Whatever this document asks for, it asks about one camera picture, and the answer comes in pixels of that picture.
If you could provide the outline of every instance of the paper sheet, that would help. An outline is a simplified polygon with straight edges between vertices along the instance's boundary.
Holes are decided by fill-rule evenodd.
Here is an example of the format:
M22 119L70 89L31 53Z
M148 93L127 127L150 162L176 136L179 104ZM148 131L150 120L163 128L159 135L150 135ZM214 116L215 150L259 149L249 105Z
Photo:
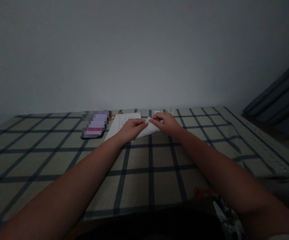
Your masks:
M154 134L156 132L160 132L161 130L159 128L157 128L153 123L149 122L149 120L152 119L151 117L148 117L146 120L145 120L145 123L149 123L149 125L141 131L141 133L139 133L139 135L136 137L137 138L142 138L142 137L145 137L145 136L148 136L150 134Z
M114 136L117 132L119 132L119 130L123 127L126 121L128 121L128 119L135 119L135 118L141 118L141 113L117 114L112 122L112 125L109 129L105 141Z

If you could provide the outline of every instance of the smartphone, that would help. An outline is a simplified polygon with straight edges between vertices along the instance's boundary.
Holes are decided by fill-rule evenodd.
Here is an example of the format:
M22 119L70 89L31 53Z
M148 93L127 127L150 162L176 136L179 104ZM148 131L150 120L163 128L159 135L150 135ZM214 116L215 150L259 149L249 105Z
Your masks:
M81 128L81 138L102 138L111 119L111 111L85 111L81 121L85 127Z

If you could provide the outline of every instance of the gray curtain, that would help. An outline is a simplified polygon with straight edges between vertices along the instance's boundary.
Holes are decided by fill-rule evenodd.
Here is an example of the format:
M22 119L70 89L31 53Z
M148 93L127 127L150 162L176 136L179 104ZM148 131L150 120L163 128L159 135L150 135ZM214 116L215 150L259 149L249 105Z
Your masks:
M289 69L254 99L243 112L289 134Z

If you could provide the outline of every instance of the forearm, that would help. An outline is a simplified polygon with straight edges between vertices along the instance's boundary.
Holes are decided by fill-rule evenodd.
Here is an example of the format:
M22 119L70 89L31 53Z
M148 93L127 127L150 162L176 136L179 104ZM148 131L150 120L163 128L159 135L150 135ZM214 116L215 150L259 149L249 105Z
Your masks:
M97 147L11 219L0 238L62 238L83 214L122 146L114 136Z
M240 214L278 200L252 175L192 133L178 134L181 145L217 193Z
M239 214L251 238L289 234L289 209L252 175L187 130L176 137L211 186Z

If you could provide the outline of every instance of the checkered tablecloth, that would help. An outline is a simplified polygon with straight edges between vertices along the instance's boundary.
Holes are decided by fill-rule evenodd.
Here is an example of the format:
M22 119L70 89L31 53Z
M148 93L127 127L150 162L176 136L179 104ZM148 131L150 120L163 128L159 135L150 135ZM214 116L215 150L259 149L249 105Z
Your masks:
M151 110L112 111L118 112L153 115ZM174 116L254 176L289 175L289 150L227 108L177 109ZM82 126L80 112L19 115L0 126L0 227L108 133L82 140ZM160 132L124 147L83 219L172 206L193 199L196 187L209 185L179 142Z

